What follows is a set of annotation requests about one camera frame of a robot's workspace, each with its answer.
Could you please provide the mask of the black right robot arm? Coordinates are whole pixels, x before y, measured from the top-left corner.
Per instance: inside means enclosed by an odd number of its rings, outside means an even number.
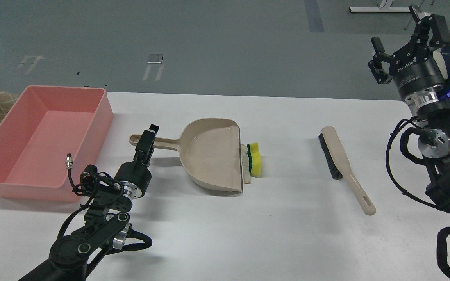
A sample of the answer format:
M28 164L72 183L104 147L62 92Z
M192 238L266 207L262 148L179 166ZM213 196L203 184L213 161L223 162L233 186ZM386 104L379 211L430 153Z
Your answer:
M390 135L386 170L403 195L450 214L450 87L446 71L434 58L436 50L450 46L450 34L443 16L424 14L417 5L408 9L416 27L403 47L389 55L380 38L371 39L375 54L368 67L374 79L378 84L394 82L412 114L410 119L401 120ZM398 135L402 155L427 169L430 183L425 194L430 203L404 189L391 172L389 153ZM450 227L437 235L436 261L450 279L448 236Z

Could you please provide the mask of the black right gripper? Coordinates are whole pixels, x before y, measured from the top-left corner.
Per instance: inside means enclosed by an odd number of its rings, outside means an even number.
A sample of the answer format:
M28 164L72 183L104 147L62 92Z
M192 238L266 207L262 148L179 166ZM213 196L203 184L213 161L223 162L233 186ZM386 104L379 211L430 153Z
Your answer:
M422 13L417 5L410 5L409 11L416 27L407 46L391 56L385 52L381 39L372 37L375 54L368 62L378 84L389 84L393 79L403 102L419 91L427 88L438 91L445 86L433 53L450 46L450 31L444 16ZM383 68L383 62L390 64L390 74Z

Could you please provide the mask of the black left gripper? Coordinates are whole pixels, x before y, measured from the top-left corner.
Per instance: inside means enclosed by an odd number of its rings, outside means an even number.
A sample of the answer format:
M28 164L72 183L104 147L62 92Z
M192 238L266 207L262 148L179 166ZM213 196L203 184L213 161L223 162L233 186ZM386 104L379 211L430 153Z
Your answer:
M149 171L150 159L155 150L154 142L159 131L159 126L151 124L149 130L145 130L136 145L136 160L123 163L114 179L119 181L124 188L124 196L129 199L138 199L145 195L152 179Z

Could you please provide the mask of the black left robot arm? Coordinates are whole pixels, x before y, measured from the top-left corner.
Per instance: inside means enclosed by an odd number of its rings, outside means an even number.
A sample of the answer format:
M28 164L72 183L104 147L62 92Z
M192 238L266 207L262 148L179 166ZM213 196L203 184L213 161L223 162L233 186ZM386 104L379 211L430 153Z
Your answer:
M105 256L152 246L148 235L133 230L130 211L152 178L149 165L158 131L152 124L142 133L133 160L123 163L115 176L89 164L75 184L73 159L67 155L72 191L88 200L64 221L48 258L24 275L23 281L85 281Z

